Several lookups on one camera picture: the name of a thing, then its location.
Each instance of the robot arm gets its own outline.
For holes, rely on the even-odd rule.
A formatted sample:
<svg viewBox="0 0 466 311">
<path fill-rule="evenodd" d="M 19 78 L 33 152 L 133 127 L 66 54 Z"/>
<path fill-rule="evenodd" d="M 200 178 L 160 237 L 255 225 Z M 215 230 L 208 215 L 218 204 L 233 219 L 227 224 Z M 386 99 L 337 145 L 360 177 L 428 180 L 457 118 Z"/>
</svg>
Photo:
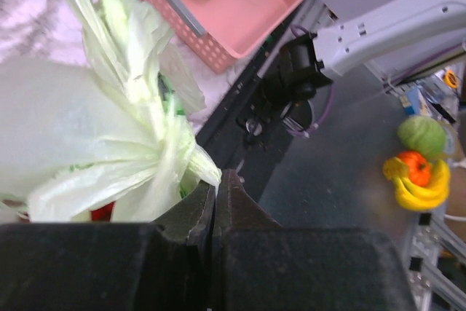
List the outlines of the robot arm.
<svg viewBox="0 0 466 311">
<path fill-rule="evenodd" d="M 372 58 L 436 34 L 466 27 L 466 0 L 394 0 L 317 32 L 320 72 L 330 79 Z"/>
<path fill-rule="evenodd" d="M 372 58 L 465 26 L 466 0 L 394 0 L 285 44 L 280 71 L 264 77 L 263 91 L 280 106 L 308 100 L 319 87 Z"/>
</svg>

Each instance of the red object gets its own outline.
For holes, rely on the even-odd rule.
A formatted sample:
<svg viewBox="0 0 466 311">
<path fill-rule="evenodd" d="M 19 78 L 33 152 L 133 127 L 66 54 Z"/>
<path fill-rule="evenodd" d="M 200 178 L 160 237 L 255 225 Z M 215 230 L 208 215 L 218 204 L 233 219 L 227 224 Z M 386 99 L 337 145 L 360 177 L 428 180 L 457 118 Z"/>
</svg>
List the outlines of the red object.
<svg viewBox="0 0 466 311">
<path fill-rule="evenodd" d="M 110 221 L 111 212 L 114 209 L 115 202 L 104 205 L 102 208 L 90 212 L 92 221 Z"/>
<path fill-rule="evenodd" d="M 28 224 L 30 221 L 29 221 L 29 215 L 27 213 L 23 213 L 23 215 L 25 216 L 25 218 L 21 217 L 21 216 L 18 216 L 18 219 L 20 222 L 23 222 L 25 224 Z"/>
<path fill-rule="evenodd" d="M 413 184 L 426 186 L 429 183 L 430 163 L 419 152 L 401 152 L 397 158 L 408 165 L 409 179 Z"/>
</svg>

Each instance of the basket handle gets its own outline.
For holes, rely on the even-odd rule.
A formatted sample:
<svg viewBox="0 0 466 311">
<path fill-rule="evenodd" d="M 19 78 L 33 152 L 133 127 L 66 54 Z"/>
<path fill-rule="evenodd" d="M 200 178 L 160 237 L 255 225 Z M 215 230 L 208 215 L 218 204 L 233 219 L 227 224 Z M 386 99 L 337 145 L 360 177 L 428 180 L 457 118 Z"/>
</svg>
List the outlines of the basket handle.
<svg viewBox="0 0 466 311">
<path fill-rule="evenodd" d="M 181 0 L 166 0 L 167 3 L 175 10 L 181 19 L 187 24 L 189 29 L 199 38 L 207 33 L 204 27 L 199 23 L 193 14 L 188 10 Z"/>
</svg>

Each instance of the cable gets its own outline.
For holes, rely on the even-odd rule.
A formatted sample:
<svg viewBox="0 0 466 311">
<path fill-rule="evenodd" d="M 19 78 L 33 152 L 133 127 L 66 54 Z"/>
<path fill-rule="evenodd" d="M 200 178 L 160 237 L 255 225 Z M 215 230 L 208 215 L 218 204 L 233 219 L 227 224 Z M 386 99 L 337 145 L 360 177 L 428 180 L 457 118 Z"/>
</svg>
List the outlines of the cable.
<svg viewBox="0 0 466 311">
<path fill-rule="evenodd" d="M 463 168 L 466 169 L 466 158 L 463 158 L 459 162 L 453 162 L 453 168 Z"/>
<path fill-rule="evenodd" d="M 466 222 L 466 216 L 455 216 L 455 215 L 445 214 L 445 219 L 456 221 L 456 222 Z"/>
<path fill-rule="evenodd" d="M 290 25 L 290 30 L 291 30 L 291 33 L 296 37 L 298 38 L 299 37 L 299 33 L 298 31 L 302 31 L 304 32 L 304 34 L 308 34 L 309 31 L 303 27 L 302 25 L 294 25 L 294 24 L 291 24 Z"/>
<path fill-rule="evenodd" d="M 312 104 L 311 100 L 308 100 L 307 103 L 309 104 L 309 108 L 311 109 L 311 116 L 314 116 L 314 105 Z"/>
<path fill-rule="evenodd" d="M 332 84 L 330 87 L 330 92 L 328 94 L 327 104 L 325 105 L 325 108 L 323 110 L 323 113 L 320 115 L 319 120 L 316 121 L 316 123 L 312 123 L 311 126 L 308 127 L 306 130 L 303 130 L 303 131 L 289 130 L 288 132 L 293 136 L 300 136 L 302 138 L 308 138 L 309 135 L 315 132 L 327 118 L 328 114 L 330 113 L 332 104 L 333 104 L 334 96 L 335 96 L 335 88 Z"/>
</svg>

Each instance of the gray table surface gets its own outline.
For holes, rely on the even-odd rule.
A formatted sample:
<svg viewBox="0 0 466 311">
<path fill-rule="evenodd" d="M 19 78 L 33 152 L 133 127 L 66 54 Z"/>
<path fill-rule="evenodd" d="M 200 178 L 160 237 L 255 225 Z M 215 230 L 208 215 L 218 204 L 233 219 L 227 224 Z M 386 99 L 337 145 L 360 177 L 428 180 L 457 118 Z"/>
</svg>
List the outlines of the gray table surface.
<svg viewBox="0 0 466 311">
<path fill-rule="evenodd" d="M 384 161 L 403 150 L 396 130 L 404 110 L 396 97 L 380 94 L 380 81 L 365 67 L 335 85 L 329 117 L 309 139 L 292 142 L 259 204 L 285 227 L 380 229 L 407 264 L 419 214 L 396 203 L 382 174 Z M 327 95 L 317 94 L 317 113 Z"/>
</svg>

